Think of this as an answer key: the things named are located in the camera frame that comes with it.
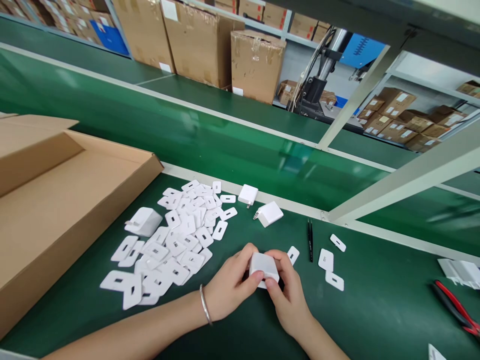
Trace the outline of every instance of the shelf post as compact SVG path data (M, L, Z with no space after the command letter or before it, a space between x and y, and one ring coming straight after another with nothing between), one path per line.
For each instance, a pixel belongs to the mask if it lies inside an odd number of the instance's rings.
M329 213L346 224L480 167L480 121L377 181Z

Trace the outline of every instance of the green workbench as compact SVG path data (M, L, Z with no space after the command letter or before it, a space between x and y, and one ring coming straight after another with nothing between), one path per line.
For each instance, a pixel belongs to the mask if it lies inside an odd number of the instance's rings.
M128 234L124 222L143 206L164 215L166 210L157 205L162 192L167 187L179 189L186 182L159 175L0 342L0 348L42 357L148 309L135 306L123 311L122 294L100 289L99 285L109 271L117 269L110 257ZM443 278L437 256L314 220L314 263L310 263L305 216L284 211L281 220L263 228L259 221L252 220L262 204L256 202L250 209L240 202L232 205L238 215L228 221L223 240L210 246L212 259L184 286L173 285L159 304L208 283L223 262L247 242L254 243L261 252L288 251L294 245L300 251L294 267L300 274L310 310L351 359L425 360L428 344L448 360L480 357L479 344L457 325L428 283L441 279L477 319L479 295ZM345 253L329 240L333 233L346 244ZM334 253L334 272L345 281L343 292L325 282L325 272L316 264L321 248ZM198 354L209 359L306 358L282 330L263 289L213 327L204 326L174 342L161 358L185 359Z

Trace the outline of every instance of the blue machine panel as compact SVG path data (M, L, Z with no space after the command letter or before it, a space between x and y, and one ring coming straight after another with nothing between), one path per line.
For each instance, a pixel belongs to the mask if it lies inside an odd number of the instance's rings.
M384 46L381 42L354 33L343 52L340 63L360 69L375 60Z

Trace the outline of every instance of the box flap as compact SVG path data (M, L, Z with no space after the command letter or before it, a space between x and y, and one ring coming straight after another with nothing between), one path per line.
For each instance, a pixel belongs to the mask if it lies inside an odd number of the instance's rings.
M0 119L0 158L58 135L77 120L41 115Z

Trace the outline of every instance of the open cardboard box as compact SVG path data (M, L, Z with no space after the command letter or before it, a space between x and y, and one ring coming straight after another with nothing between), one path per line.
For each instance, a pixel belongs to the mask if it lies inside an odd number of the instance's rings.
M164 169L77 122L0 117L0 339Z

